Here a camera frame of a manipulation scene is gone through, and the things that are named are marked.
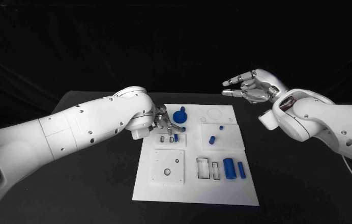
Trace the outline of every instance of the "white mat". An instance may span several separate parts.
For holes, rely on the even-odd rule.
[[[237,118],[233,106],[228,105],[197,105],[197,104],[166,104],[169,116],[172,119],[173,113],[181,110],[185,106],[188,113],[188,121],[184,124],[178,124],[186,127],[186,147],[169,147],[168,145],[161,145],[161,133],[166,133],[166,130],[155,129],[150,136],[143,140],[140,164],[135,185],[135,195],[133,200],[139,201],[163,201],[163,202],[185,202],[185,203],[207,203],[207,204],[228,204],[228,205],[253,205],[259,206],[259,199],[253,184],[251,172],[246,157],[246,151],[241,149],[224,150],[221,147],[218,150],[212,150],[204,146],[202,134],[202,124],[218,124],[237,125]],[[215,140],[214,146],[220,146],[223,143],[223,132],[218,132],[218,140]],[[243,145],[241,132],[237,131],[237,136],[234,138],[234,144]],[[179,179],[179,183],[173,184],[172,181],[153,182],[152,177],[156,175],[152,169],[163,168],[161,163],[156,161],[156,150],[178,150],[184,152],[184,179]],[[198,179],[198,163],[197,158],[208,158],[210,160],[210,180]],[[225,170],[223,160],[225,158],[233,158],[236,163],[237,179],[228,180],[225,178]],[[175,161],[169,160],[165,162],[165,168],[171,168],[171,175],[173,172],[181,174],[181,164],[172,163]],[[241,179],[240,170],[237,162],[241,161],[246,170],[246,179]],[[212,178],[212,167],[211,163],[218,162],[220,170],[220,181]]]

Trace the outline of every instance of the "circular hole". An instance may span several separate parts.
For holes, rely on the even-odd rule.
[[[169,176],[171,175],[171,169],[165,169],[163,173],[166,176]]]

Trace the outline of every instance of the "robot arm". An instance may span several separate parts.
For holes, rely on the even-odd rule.
[[[352,105],[335,105],[312,91],[289,90],[261,69],[236,76],[224,82],[224,86],[238,82],[243,82],[241,90],[227,89],[223,94],[244,97],[251,103],[273,102],[273,109],[259,116],[269,130],[280,127],[300,142],[315,136],[337,153],[352,159]]]
[[[169,120],[165,105],[156,106],[142,87],[93,100],[41,119],[0,129],[0,198],[12,186],[45,164],[132,131],[135,139],[153,128],[184,129]]]

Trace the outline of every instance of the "table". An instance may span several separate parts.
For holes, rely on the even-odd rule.
[[[71,91],[54,113],[114,92]],[[45,165],[0,200],[0,223],[347,223],[352,175],[316,138],[269,131],[251,105],[218,94],[149,93],[155,103],[233,105],[260,207],[133,201],[142,140],[130,131]]]

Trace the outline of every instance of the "blue object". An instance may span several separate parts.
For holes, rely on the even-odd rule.
[[[215,136],[211,136],[210,143],[214,144],[214,142],[215,142]]]
[[[236,172],[236,166],[234,166],[233,158],[227,158],[223,161],[224,161],[227,179],[236,179],[237,178],[237,172]]]
[[[238,165],[238,169],[240,169],[241,178],[246,179],[243,162],[238,162],[237,165]]]
[[[185,123],[188,120],[188,114],[185,112],[185,107],[182,106],[181,110],[173,113],[173,121],[179,124]]]

